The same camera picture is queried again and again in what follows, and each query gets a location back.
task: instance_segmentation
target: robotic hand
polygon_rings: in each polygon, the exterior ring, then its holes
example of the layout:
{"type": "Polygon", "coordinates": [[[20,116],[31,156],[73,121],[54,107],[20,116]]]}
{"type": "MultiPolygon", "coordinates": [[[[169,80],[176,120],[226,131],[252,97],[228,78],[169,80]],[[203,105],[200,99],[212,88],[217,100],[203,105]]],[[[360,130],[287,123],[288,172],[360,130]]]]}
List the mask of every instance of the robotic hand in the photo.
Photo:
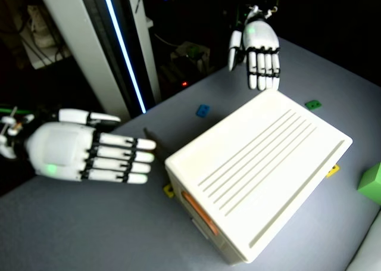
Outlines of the robotic hand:
{"type": "MultiPolygon", "coordinates": [[[[22,141],[36,174],[76,181],[147,181],[149,164],[154,160],[147,151],[155,149],[154,141],[99,132],[96,127],[120,123],[118,117],[107,114],[61,109],[51,116],[57,122],[44,123],[22,141]]],[[[33,118],[24,117],[19,123],[12,120],[12,114],[2,118],[1,155],[16,158],[14,140],[33,118]]]]}
{"type": "Polygon", "coordinates": [[[230,38],[229,71],[246,59],[250,89],[279,88],[279,40],[266,23],[272,12],[264,13],[258,6],[252,7],[243,25],[243,35],[240,30],[235,30],[230,38]]]}

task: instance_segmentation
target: blue light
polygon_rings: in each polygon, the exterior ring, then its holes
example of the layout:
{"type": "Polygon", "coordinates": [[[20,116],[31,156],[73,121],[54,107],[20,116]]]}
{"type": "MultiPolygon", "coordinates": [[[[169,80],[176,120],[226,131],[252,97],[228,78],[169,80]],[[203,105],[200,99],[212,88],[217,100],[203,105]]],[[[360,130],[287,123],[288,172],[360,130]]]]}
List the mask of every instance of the blue light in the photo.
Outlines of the blue light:
{"type": "Polygon", "coordinates": [[[126,62],[127,68],[129,70],[129,73],[130,73],[130,76],[132,79],[132,84],[133,84],[133,87],[135,89],[136,96],[138,97],[140,107],[142,109],[142,112],[146,113],[145,106],[144,106],[143,99],[142,99],[142,95],[140,94],[138,83],[136,82],[135,74],[132,70],[130,58],[129,58],[129,55],[127,53],[127,48],[126,48],[126,45],[124,44],[124,40],[123,40],[123,37],[121,35],[121,31],[120,31],[119,24],[117,21],[117,16],[115,15],[115,12],[114,12],[113,3],[111,2],[111,0],[106,0],[106,4],[107,4],[108,12],[110,13],[110,16],[111,16],[111,20],[113,21],[113,25],[114,25],[115,32],[117,34],[119,45],[120,45],[121,51],[123,53],[123,57],[124,57],[124,60],[126,62]]]}

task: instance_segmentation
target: white box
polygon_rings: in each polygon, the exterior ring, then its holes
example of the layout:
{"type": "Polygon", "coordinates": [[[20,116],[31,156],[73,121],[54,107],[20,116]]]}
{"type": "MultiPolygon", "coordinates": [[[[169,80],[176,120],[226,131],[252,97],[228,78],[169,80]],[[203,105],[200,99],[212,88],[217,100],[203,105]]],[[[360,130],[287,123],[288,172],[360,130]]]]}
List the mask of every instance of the white box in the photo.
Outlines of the white box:
{"type": "Polygon", "coordinates": [[[202,233],[230,264],[250,263],[351,144],[304,107],[266,90],[165,166],[202,233]]]}

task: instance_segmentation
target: box handle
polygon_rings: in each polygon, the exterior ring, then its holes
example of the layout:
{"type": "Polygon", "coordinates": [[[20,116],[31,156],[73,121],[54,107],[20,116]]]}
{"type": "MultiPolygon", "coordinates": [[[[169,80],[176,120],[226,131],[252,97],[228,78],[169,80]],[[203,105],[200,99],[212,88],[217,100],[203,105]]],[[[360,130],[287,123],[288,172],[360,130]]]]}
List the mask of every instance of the box handle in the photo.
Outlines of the box handle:
{"type": "Polygon", "coordinates": [[[214,235],[218,235],[218,229],[211,218],[207,215],[207,213],[199,206],[199,204],[189,195],[186,191],[182,191],[181,195],[184,199],[194,208],[194,210],[198,213],[198,215],[203,219],[203,221],[207,224],[210,230],[214,235]]]}

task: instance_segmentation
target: light green box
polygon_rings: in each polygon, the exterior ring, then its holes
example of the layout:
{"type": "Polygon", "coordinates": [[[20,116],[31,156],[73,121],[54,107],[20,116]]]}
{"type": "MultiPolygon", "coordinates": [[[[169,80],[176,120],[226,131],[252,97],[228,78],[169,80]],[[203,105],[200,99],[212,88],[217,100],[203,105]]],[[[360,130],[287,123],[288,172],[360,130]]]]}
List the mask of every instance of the light green box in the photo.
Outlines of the light green box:
{"type": "Polygon", "coordinates": [[[363,174],[357,190],[381,205],[381,163],[373,166],[363,174]]]}

